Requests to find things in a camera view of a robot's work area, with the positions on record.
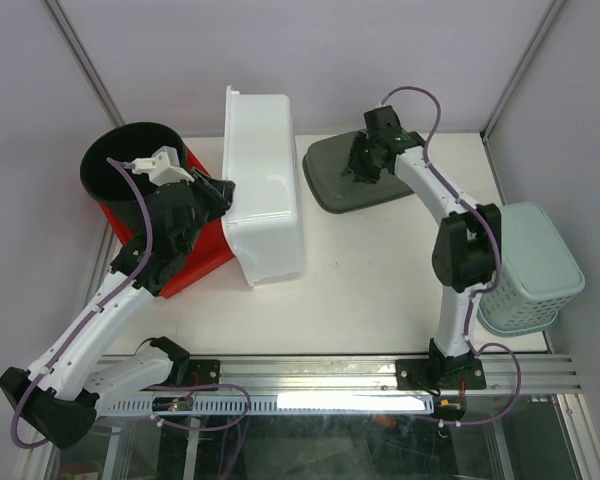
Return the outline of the dark green plastic tray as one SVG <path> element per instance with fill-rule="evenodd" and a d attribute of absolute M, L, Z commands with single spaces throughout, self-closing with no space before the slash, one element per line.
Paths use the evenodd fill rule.
<path fill-rule="evenodd" d="M 348 169 L 356 131 L 314 142 L 302 166 L 311 193 L 319 206 L 332 214 L 361 210 L 411 196 L 413 191 L 387 171 L 375 183 L 359 181 Z"/>

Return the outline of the white plastic tub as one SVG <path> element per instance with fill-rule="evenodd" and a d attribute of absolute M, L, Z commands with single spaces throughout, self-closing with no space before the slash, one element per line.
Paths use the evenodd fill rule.
<path fill-rule="evenodd" d="M 226 88 L 222 178 L 235 183 L 232 206 L 221 222 L 247 284 L 301 273 L 304 231 L 286 95 Z"/>

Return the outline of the light teal perforated basket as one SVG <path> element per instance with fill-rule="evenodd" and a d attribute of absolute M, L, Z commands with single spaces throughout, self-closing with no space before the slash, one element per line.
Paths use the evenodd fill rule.
<path fill-rule="evenodd" d="M 543 332 L 585 287 L 585 277 L 545 210 L 508 204 L 502 215 L 502 275 L 477 318 L 499 337 Z"/>

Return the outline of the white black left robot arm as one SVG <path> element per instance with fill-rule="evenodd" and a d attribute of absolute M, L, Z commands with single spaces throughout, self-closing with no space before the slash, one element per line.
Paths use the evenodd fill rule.
<path fill-rule="evenodd" d="M 11 440 L 21 449 L 69 448 L 117 401 L 190 381 L 189 352 L 165 336 L 113 367 L 93 369 L 123 327 L 183 269 L 202 229 L 229 211 L 236 185 L 199 169 L 170 167 L 149 172 L 153 187 L 145 194 L 136 179 L 142 172 L 130 163 L 110 160 L 104 172 L 121 181 L 115 194 L 130 194 L 141 226 L 53 345 L 28 367 L 1 375 L 0 390 L 13 408 Z"/>

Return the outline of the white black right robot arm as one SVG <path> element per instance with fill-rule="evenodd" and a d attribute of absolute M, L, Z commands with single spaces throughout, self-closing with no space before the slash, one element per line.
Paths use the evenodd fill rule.
<path fill-rule="evenodd" d="M 430 393 L 466 384 L 477 367 L 472 324 L 481 297 L 501 275 L 501 211 L 466 195 L 429 158 L 426 139 L 403 129 L 394 109 L 379 106 L 364 114 L 365 129 L 354 136 L 347 168 L 358 181 L 376 183 L 394 175 L 421 200 L 438 226 L 431 256 L 443 287 L 437 330 L 428 357 L 404 374 Z"/>

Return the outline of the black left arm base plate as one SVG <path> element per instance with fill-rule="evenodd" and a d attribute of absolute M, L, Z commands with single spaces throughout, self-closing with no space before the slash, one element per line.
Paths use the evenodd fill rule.
<path fill-rule="evenodd" d="M 210 386 L 210 390 L 215 391 L 220 380 L 220 366 L 221 362 L 218 359 L 178 360 L 172 366 L 165 384 L 184 387 L 188 391 L 198 386 Z"/>

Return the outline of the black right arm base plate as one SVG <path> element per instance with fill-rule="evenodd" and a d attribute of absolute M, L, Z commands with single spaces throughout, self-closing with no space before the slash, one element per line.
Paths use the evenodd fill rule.
<path fill-rule="evenodd" d="M 421 390 L 430 394 L 442 390 L 459 391 L 461 385 L 467 390 L 485 390 L 486 377 L 480 360 L 462 361 L 445 371 L 428 358 L 398 359 L 395 362 L 397 389 L 400 391 Z"/>

